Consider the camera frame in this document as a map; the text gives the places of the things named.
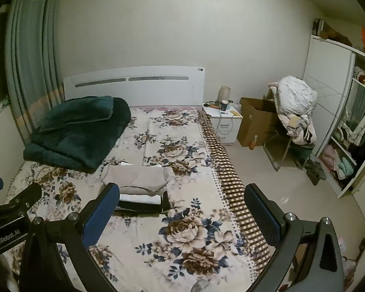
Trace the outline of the beige grey garment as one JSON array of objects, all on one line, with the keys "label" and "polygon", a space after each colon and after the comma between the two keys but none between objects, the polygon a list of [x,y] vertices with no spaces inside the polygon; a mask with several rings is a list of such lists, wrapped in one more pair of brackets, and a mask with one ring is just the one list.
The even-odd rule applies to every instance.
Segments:
[{"label": "beige grey garment", "polygon": [[174,172],[170,167],[159,166],[109,165],[101,174],[105,185],[114,183],[127,194],[142,190],[155,192],[167,188],[173,179]]}]

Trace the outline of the stack of folded clothes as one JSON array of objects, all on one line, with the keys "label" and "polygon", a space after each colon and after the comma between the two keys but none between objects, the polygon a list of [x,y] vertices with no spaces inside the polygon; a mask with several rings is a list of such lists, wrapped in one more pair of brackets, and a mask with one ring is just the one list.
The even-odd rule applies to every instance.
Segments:
[{"label": "stack of folded clothes", "polygon": [[168,191],[165,187],[158,191],[138,191],[133,194],[122,193],[115,208],[118,212],[130,212],[137,214],[163,214],[171,209]]}]

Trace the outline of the white bundle of clothes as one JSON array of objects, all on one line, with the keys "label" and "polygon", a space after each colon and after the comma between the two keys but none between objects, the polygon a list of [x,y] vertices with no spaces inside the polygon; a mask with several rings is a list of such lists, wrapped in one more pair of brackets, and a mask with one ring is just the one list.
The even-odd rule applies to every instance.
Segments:
[{"label": "white bundle of clothes", "polygon": [[278,118],[292,142],[299,146],[314,144],[317,134],[312,115],[317,106],[317,92],[295,76],[285,76],[268,88],[268,99],[274,101]]}]

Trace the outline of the brown checkered bed sheet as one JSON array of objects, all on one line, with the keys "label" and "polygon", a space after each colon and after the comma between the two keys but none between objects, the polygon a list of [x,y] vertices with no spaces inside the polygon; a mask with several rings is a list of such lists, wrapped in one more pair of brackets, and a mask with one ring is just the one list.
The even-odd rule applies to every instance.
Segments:
[{"label": "brown checkered bed sheet", "polygon": [[253,261],[254,277],[258,277],[270,261],[269,245],[245,204],[245,186],[225,146],[216,135],[210,118],[203,111],[198,112],[198,123],[209,148],[216,177],[220,182],[221,196],[227,208],[231,210],[237,233],[245,242],[243,252],[246,252]]}]

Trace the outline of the dark slippers on floor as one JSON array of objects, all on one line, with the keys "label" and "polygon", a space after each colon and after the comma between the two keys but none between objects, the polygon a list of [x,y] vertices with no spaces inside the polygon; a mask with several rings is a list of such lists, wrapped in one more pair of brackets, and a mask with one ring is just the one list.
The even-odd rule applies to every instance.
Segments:
[{"label": "dark slippers on floor", "polygon": [[305,162],[307,177],[314,186],[317,186],[320,180],[326,180],[326,174],[320,162],[307,160]]}]

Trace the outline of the folding chair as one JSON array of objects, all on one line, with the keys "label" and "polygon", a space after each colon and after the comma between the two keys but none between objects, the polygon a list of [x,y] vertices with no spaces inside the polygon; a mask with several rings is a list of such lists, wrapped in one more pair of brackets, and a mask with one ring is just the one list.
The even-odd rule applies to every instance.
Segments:
[{"label": "folding chair", "polygon": [[289,135],[279,130],[275,130],[263,144],[263,150],[276,172],[284,166],[287,160],[292,160],[299,170],[303,170],[314,147],[315,144],[295,144]]}]

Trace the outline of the floral fleece blanket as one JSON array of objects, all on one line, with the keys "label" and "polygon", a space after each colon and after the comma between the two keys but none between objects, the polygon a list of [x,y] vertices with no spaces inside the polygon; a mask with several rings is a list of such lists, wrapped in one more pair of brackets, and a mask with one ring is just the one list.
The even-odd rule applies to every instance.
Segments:
[{"label": "floral fleece blanket", "polygon": [[133,109],[95,172],[25,161],[7,198],[39,183],[28,214],[56,221],[115,183],[120,202],[90,253],[117,291],[245,291],[256,267],[221,187],[217,141],[197,109]]}]

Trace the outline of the dark green folded blanket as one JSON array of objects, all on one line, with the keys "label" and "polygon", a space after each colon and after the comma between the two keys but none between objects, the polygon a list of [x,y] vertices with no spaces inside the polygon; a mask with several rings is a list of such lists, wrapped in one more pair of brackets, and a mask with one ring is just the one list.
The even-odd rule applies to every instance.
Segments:
[{"label": "dark green folded blanket", "polygon": [[127,102],[88,96],[51,109],[31,134],[23,159],[93,173],[107,157],[131,119]]}]

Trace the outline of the brown cardboard box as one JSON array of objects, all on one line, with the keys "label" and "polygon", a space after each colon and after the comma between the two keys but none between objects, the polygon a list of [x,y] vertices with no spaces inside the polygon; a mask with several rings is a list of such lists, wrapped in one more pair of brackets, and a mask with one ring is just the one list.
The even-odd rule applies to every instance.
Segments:
[{"label": "brown cardboard box", "polygon": [[262,146],[275,134],[275,126],[280,122],[271,100],[241,98],[241,115],[243,117],[237,140],[242,147],[249,147],[253,142]]}]

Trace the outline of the white nightstand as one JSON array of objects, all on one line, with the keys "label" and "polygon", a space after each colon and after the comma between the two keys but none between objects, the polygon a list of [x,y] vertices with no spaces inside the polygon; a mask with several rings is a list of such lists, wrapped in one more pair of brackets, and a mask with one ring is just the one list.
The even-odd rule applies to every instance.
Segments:
[{"label": "white nightstand", "polygon": [[237,140],[237,135],[243,116],[233,107],[228,105],[225,111],[219,106],[204,103],[203,111],[210,118],[213,129],[223,145],[232,145]]}]

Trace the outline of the green curtain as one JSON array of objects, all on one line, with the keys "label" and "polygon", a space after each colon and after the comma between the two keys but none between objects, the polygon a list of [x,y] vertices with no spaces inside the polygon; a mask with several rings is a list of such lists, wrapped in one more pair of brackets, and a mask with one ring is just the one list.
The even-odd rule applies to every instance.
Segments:
[{"label": "green curtain", "polygon": [[12,0],[4,63],[9,101],[23,143],[54,106],[64,101],[55,32],[58,0]]}]

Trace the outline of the dark cup on nightstand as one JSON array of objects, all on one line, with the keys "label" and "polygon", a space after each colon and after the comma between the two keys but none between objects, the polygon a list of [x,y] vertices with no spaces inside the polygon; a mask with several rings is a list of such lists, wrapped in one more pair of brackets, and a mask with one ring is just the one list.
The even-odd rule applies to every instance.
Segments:
[{"label": "dark cup on nightstand", "polygon": [[229,103],[229,101],[228,101],[228,100],[222,100],[222,101],[221,101],[221,107],[220,107],[220,110],[222,110],[222,111],[226,111],[226,110],[227,110],[227,107],[228,107],[228,103]]}]

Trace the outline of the white wardrobe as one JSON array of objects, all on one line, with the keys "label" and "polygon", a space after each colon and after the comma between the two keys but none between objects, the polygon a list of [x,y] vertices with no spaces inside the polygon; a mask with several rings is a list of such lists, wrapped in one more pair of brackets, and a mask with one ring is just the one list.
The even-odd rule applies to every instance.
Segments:
[{"label": "white wardrobe", "polygon": [[311,36],[303,80],[318,94],[313,153],[335,151],[342,166],[323,163],[329,183],[338,198],[355,193],[365,175],[365,53]]}]

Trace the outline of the white bed headboard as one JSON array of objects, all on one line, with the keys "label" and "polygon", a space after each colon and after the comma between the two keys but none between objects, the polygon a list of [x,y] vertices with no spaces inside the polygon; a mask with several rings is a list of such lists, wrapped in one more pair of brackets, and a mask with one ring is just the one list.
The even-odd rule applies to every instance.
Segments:
[{"label": "white bed headboard", "polygon": [[67,100],[111,96],[123,98],[130,107],[200,106],[204,81],[204,68],[185,66],[116,68],[63,79]]}]

